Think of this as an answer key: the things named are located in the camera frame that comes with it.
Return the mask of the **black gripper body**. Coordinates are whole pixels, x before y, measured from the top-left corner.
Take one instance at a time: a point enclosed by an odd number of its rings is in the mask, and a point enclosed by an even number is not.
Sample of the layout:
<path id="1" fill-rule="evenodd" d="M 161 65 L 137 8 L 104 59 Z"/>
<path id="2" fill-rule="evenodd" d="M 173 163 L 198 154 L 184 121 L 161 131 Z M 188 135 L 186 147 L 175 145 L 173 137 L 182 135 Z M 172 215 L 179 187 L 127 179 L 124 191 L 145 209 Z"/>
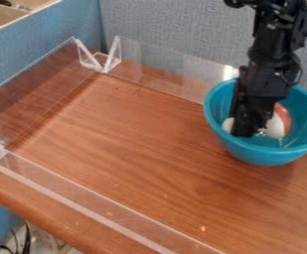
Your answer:
<path id="1" fill-rule="evenodd" d="M 285 99 L 302 78 L 302 64 L 295 53 L 263 53 L 248 50 L 248 65 L 239 67 L 234 89 L 236 103 L 277 103 Z"/>

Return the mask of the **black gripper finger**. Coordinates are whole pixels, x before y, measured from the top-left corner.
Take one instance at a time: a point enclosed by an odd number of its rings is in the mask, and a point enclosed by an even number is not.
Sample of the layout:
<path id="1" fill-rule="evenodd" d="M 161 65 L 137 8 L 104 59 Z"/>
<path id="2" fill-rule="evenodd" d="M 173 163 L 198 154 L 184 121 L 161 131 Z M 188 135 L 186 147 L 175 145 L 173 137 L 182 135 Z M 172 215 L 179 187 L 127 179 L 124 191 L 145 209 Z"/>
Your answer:
<path id="1" fill-rule="evenodd" d="M 255 133 L 265 134 L 267 130 L 267 123 L 274 117 L 277 99 L 267 97 L 258 97 L 254 102 L 254 125 Z"/>
<path id="2" fill-rule="evenodd" d="M 238 137 L 250 138 L 262 128 L 261 98 L 246 95 L 236 91 L 231 100 L 231 117 L 234 124 L 231 134 Z"/>

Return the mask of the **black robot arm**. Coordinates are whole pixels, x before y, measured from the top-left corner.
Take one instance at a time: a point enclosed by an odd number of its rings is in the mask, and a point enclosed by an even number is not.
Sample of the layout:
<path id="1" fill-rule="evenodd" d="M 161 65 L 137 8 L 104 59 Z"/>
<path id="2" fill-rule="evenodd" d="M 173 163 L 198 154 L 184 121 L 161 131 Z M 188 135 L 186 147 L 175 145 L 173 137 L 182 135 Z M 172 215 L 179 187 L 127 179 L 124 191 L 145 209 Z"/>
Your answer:
<path id="1" fill-rule="evenodd" d="M 231 8 L 255 11 L 248 65 L 239 67 L 232 91 L 231 133 L 265 134 L 275 104 L 289 96 L 303 75 L 295 52 L 306 46 L 307 0 L 224 0 Z"/>

